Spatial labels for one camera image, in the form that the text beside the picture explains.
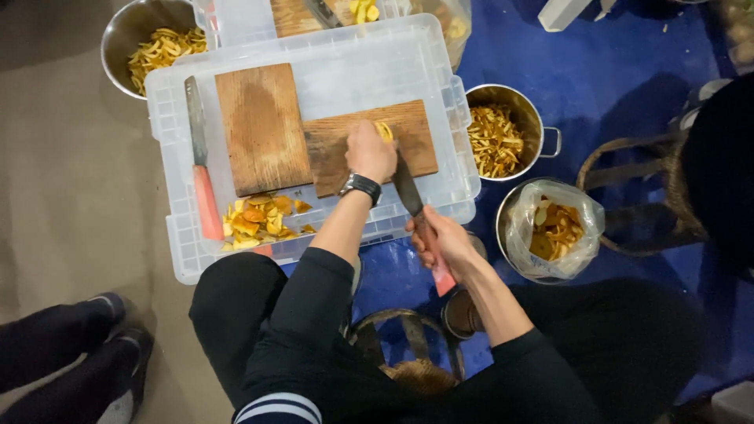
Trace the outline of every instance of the kitchen knife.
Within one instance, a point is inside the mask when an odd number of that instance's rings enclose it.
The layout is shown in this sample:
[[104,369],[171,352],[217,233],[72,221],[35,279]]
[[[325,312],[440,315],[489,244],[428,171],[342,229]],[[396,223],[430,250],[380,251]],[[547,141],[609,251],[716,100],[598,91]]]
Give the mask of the kitchen knife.
[[191,141],[194,150],[194,188],[199,208],[201,234],[210,240],[225,240],[222,221],[217,212],[215,193],[212,191],[210,174],[207,172],[207,141],[204,139],[204,108],[199,97],[199,87],[194,76],[184,81],[188,125],[191,128]]
[[448,270],[445,259],[443,259],[443,255],[440,252],[440,245],[437,243],[437,233],[429,225],[422,211],[424,204],[421,202],[421,196],[416,188],[414,177],[411,176],[411,171],[409,171],[409,165],[400,153],[400,140],[405,140],[411,136],[402,132],[397,126],[391,126],[391,130],[393,131],[394,140],[398,144],[398,149],[396,149],[398,163],[393,175],[393,184],[395,184],[395,189],[398,191],[398,197],[403,202],[403,206],[414,217],[415,231],[427,246],[427,250],[434,256],[432,277],[437,288],[437,295],[442,297],[455,286],[455,279]]
[[343,26],[324,0],[302,0],[302,2],[324,29]]

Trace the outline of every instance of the stainless steel pot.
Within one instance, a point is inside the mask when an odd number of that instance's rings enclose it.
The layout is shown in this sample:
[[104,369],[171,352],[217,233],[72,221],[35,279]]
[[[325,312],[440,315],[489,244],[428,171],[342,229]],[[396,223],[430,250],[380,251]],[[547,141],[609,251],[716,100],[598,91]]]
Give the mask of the stainless steel pot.
[[157,29],[187,32],[196,27],[194,7],[186,0],[135,0],[125,5],[105,28],[100,56],[105,73],[116,87],[137,99],[146,97],[131,82],[129,56]]
[[[537,112],[537,108],[534,107],[531,100],[518,90],[510,88],[507,85],[482,84],[466,91],[466,100],[469,103],[469,107],[485,106],[491,103],[510,107],[510,120],[524,134],[523,154],[520,159],[523,169],[517,174],[507,177],[488,178],[480,176],[480,178],[490,181],[512,180],[528,171],[540,157],[554,158],[560,154],[560,144],[562,142],[560,130],[555,127],[543,127],[542,117]],[[557,145],[552,155],[542,155],[544,130],[552,130],[557,133]]]
[[518,267],[516,267],[513,262],[510,261],[510,257],[508,257],[508,249],[505,247],[505,226],[510,221],[510,215],[512,213],[513,206],[518,202],[519,197],[521,196],[521,191],[523,191],[523,188],[527,186],[529,183],[535,183],[537,181],[542,180],[549,180],[549,181],[556,181],[560,183],[560,181],[554,179],[554,178],[532,178],[530,180],[526,180],[523,183],[516,186],[516,188],[512,189],[503,199],[502,203],[500,203],[500,207],[498,208],[498,215],[495,217],[495,233],[498,236],[498,247],[500,247],[500,251],[503,253],[503,257],[506,261],[508,261],[508,264],[511,268],[515,269],[516,272],[519,273],[519,275],[523,276],[527,280],[533,281],[535,283],[539,284],[546,284],[546,285],[555,285],[564,283],[568,280],[564,280],[562,278],[557,277],[542,277],[537,280],[532,279],[524,275]]

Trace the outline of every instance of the leg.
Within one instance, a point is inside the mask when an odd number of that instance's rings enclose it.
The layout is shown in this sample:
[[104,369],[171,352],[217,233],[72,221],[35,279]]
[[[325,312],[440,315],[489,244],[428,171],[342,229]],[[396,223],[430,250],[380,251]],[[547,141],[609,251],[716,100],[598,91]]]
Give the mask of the leg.
[[288,278],[272,259],[236,253],[207,268],[188,316],[204,354],[233,407],[243,407],[241,383],[259,325],[269,317]]
[[656,284],[614,279],[511,290],[574,368],[606,422],[652,422],[698,368],[701,317]]
[[106,293],[0,325],[0,393],[21,387],[93,352],[122,319],[123,302]]
[[139,391],[135,385],[143,383],[139,378],[152,352],[152,338],[132,332],[105,343],[77,367],[21,398],[0,422],[97,422],[114,400],[129,390]]

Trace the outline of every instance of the woven stool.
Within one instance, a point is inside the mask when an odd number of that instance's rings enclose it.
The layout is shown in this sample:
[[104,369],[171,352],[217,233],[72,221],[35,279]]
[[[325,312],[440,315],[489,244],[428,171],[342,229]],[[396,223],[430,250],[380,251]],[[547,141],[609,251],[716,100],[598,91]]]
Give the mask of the woven stool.
[[[581,165],[576,179],[576,187],[588,192],[599,187],[617,185],[632,178],[651,176],[662,173],[665,188],[665,199],[661,203],[639,204],[636,206],[619,207],[605,210],[605,233],[600,241],[617,252],[632,256],[649,256],[671,247],[707,240],[706,231],[699,219],[694,215],[688,202],[683,169],[681,166],[681,151],[688,138],[688,131],[674,134],[664,134],[646,138],[619,138],[601,145]],[[604,169],[592,169],[600,156],[622,149],[641,148],[651,158],[626,165],[619,165]],[[650,238],[632,240],[622,244],[609,239],[611,229],[624,229],[635,225],[638,218],[659,219],[660,217],[674,217],[673,229],[665,234],[655,234]]]
[[[416,361],[405,361],[395,367],[389,367],[382,353],[376,325],[393,318],[400,319],[401,327]],[[425,337],[425,326],[437,332],[445,341],[452,373],[432,365],[429,345]],[[448,336],[443,328],[431,318],[410,309],[386,309],[374,312],[357,322],[348,334],[346,338],[348,342],[356,346],[369,363],[379,367],[398,383],[420,394],[435,395],[464,380],[464,358],[458,347],[458,340]]]

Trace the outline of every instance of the clear plastic bag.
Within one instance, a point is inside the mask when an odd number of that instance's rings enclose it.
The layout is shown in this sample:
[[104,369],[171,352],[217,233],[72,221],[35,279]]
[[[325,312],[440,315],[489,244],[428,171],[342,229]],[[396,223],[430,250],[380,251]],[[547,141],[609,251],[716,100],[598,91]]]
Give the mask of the clear plastic bag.
[[394,0],[397,10],[389,8],[390,3],[393,2],[385,2],[388,17],[429,13],[440,20],[450,65],[455,72],[471,35],[471,0]]
[[[546,261],[529,251],[534,230],[534,214],[542,195],[554,204],[575,207],[584,235],[563,257]],[[539,180],[527,184],[516,204],[511,208],[510,221],[505,227],[505,247],[508,259],[524,277],[544,283],[553,279],[570,280],[578,275],[597,256],[599,237],[605,231],[605,210],[568,184],[552,180]]]

